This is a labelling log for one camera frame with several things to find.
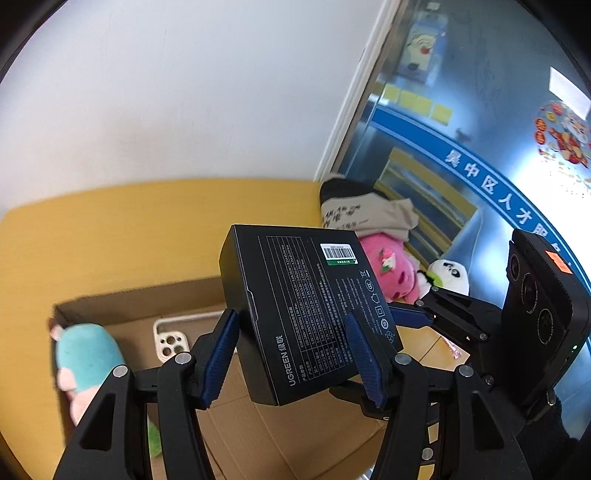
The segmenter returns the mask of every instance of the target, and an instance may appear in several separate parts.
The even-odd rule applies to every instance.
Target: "yellow table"
[[[94,190],[6,214],[0,432],[33,480],[49,480],[63,451],[47,332],[53,304],[218,275],[231,224],[320,226],[318,191],[304,181],[179,180]],[[458,363],[432,330],[400,333],[415,358],[440,368]]]

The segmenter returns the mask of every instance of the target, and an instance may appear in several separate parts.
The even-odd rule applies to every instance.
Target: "flower on plush toy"
[[[396,268],[396,254],[389,248],[382,248],[379,251],[382,258],[382,273],[389,272]]]

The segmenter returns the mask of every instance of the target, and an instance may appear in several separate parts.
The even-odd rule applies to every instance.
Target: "yellow sticky note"
[[[433,100],[427,97],[423,97],[421,95],[417,95],[414,99],[413,106],[411,107],[412,110],[419,113],[420,115],[427,116],[431,111],[431,106],[433,105]]]
[[[398,97],[400,97],[400,88],[394,85],[386,85],[382,98],[396,103],[398,102]]]
[[[453,110],[440,103],[435,104],[431,118],[437,120],[443,125],[449,125],[449,121],[452,118]]]
[[[414,100],[417,97],[416,93],[409,92],[408,90],[403,90],[400,92],[400,98],[398,99],[398,104],[403,106],[404,108],[413,108]]]

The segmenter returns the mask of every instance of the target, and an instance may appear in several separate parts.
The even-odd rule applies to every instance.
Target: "white wall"
[[[69,0],[0,84],[0,212],[180,177],[312,179],[398,0]]]

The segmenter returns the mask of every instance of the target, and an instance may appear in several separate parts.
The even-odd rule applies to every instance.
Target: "camera lens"
[[[535,284],[535,280],[529,273],[523,276],[521,301],[527,313],[532,313],[535,309],[535,304],[538,303],[538,285]]]
[[[509,271],[511,272],[511,278],[517,280],[519,277],[519,260],[517,260],[515,255],[511,257],[511,261],[509,262]]]
[[[547,345],[554,333],[554,320],[548,309],[544,309],[538,316],[538,338],[540,342]]]

